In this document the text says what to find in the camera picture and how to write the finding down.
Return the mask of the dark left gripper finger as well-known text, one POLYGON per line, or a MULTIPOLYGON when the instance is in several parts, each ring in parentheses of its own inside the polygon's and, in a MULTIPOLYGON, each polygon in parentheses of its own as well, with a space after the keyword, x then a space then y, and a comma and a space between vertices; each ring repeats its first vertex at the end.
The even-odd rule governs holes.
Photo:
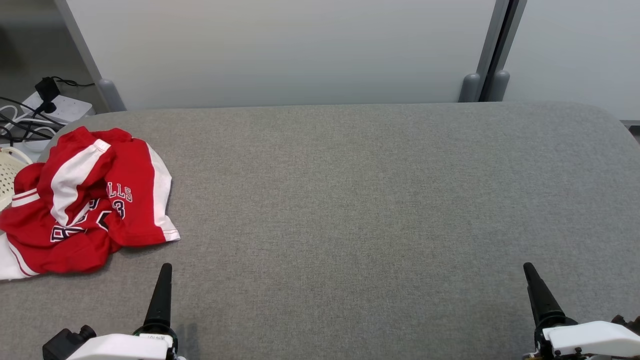
POLYGON ((160 296, 159 296, 159 276, 158 276, 157 282, 155 283, 153 294, 151 296, 151 300, 147 309, 147 313, 144 318, 144 326, 156 325, 156 326, 167 327, 159 319, 159 300, 160 300, 160 296))
POLYGON ((158 319, 168 327, 172 315, 172 278, 172 264, 164 263, 158 276, 158 319))

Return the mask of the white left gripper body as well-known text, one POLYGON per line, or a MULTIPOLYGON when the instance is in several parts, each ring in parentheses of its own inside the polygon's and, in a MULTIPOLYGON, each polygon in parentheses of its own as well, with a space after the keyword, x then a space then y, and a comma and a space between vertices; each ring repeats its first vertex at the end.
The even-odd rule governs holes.
POLYGON ((141 326, 132 334, 91 338, 69 360, 178 360, 178 336, 166 326, 141 326))

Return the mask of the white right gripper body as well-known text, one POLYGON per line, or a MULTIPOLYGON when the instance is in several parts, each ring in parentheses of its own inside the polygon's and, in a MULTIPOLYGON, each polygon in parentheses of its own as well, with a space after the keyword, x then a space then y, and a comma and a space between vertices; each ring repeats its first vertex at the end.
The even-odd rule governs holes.
POLYGON ((591 321, 539 331, 535 360, 638 360, 638 321, 591 321))

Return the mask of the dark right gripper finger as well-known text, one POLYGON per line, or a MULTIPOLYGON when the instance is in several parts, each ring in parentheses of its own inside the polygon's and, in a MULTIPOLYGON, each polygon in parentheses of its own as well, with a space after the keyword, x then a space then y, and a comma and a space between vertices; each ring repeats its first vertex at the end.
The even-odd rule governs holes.
POLYGON ((541 323, 576 323, 576 321, 564 313, 552 293, 551 296, 551 301, 553 301, 553 312, 548 313, 547 317, 544 318, 541 323))
POLYGON ((534 264, 524 263, 523 271, 534 324, 539 326, 547 314, 553 312, 553 296, 534 264))

